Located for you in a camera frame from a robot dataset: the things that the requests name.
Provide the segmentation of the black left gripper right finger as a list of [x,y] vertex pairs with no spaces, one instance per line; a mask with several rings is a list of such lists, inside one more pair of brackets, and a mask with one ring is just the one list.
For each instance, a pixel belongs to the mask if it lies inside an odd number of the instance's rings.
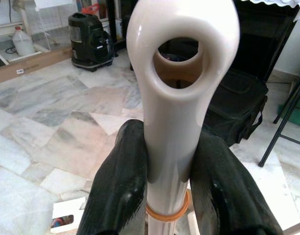
[[209,126],[189,179],[200,235],[283,235],[249,171]]

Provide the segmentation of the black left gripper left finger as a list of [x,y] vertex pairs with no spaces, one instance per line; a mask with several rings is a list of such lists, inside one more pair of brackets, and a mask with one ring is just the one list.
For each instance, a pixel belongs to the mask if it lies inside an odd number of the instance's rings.
[[130,119],[95,174],[76,235],[144,235],[147,165],[144,124]]

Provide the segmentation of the wooden broom with white grip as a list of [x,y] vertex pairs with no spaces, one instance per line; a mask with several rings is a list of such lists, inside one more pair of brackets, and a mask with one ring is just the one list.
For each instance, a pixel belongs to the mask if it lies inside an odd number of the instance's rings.
[[214,92],[238,50],[233,0],[138,0],[126,46],[143,103],[148,235],[173,235]]

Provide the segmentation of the black folding chair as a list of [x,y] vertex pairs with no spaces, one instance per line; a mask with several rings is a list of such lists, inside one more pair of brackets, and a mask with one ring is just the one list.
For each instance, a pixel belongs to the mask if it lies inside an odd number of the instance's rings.
[[277,124],[279,119],[282,117],[283,113],[285,113],[278,129],[276,130],[271,142],[269,143],[269,146],[267,147],[263,157],[261,158],[260,162],[258,163],[259,167],[263,167],[265,165],[266,160],[268,159],[271,151],[273,150],[273,148],[279,138],[283,138],[290,142],[300,145],[299,140],[296,140],[294,138],[291,138],[289,136],[282,134],[282,131],[283,131],[285,125],[287,124],[292,112],[296,108],[299,100],[300,100],[300,77],[298,79],[298,82],[296,83],[296,85],[294,86],[292,91],[290,92],[286,102],[282,106],[282,109],[279,111],[279,113],[277,114],[276,118],[273,121],[273,124]]

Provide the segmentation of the white box with colourful window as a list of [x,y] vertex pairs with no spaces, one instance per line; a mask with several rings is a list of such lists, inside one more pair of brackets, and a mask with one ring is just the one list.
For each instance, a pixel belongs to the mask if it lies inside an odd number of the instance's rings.
[[77,229],[84,213],[86,198],[54,203],[50,232],[53,234]]

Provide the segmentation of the large black fabric bag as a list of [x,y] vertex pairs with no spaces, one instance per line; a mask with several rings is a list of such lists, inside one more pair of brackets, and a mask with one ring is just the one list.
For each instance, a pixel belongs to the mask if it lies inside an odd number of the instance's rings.
[[257,77],[229,69],[211,99],[204,124],[228,146],[247,140],[263,121],[267,92],[266,83]]

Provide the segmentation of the green flat object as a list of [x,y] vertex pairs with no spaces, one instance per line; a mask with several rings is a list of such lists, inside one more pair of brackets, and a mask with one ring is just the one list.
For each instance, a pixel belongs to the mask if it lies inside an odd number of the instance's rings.
[[[278,107],[277,107],[277,114],[280,114],[281,109],[283,108],[283,106],[284,106],[283,104],[278,105]],[[285,111],[281,114],[281,118],[285,117],[287,109],[288,108],[286,108]],[[300,106],[299,105],[297,105],[294,108],[294,110],[293,110],[292,114],[290,115],[288,121],[290,121],[292,123],[295,123],[297,125],[300,125]]]

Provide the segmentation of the black canister vacuum cleaner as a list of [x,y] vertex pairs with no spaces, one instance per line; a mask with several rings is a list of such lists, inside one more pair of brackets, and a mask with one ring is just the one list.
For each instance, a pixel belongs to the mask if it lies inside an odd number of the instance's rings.
[[96,15],[77,12],[68,17],[68,24],[75,67],[95,72],[112,65],[114,44]]

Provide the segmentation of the long flat cardboard box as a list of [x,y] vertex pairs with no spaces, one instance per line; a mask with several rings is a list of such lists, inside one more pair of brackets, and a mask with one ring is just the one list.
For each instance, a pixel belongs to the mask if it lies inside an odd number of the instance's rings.
[[72,56],[72,48],[46,52],[0,67],[0,83],[51,66]]

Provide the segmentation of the black upright piano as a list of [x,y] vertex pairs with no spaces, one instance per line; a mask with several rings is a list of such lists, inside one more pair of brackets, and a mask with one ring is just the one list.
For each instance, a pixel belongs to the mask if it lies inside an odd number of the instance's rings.
[[[105,0],[110,23],[110,33],[115,44],[115,56],[126,48],[126,32],[131,13],[138,0]],[[123,39],[116,39],[116,7],[120,2]],[[253,3],[250,0],[233,0],[240,23],[240,43],[232,68],[267,82],[281,51],[294,26],[299,11],[295,6],[278,6],[273,3]],[[164,57],[172,55],[173,61],[192,58],[198,51],[198,42],[189,38],[171,39],[159,47]]]

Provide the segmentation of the white plastic jug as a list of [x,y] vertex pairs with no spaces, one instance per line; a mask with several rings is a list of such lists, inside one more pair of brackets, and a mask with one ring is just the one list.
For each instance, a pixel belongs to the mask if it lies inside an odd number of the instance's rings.
[[20,56],[28,56],[35,53],[32,39],[19,26],[15,27],[12,42]]

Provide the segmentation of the red plastic bag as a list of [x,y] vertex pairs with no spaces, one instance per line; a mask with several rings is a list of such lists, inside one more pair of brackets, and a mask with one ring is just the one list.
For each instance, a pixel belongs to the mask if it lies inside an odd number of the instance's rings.
[[89,15],[99,15],[99,9],[100,5],[98,3],[95,3],[93,5],[90,5],[88,7],[82,8],[81,12],[84,14],[89,14]]

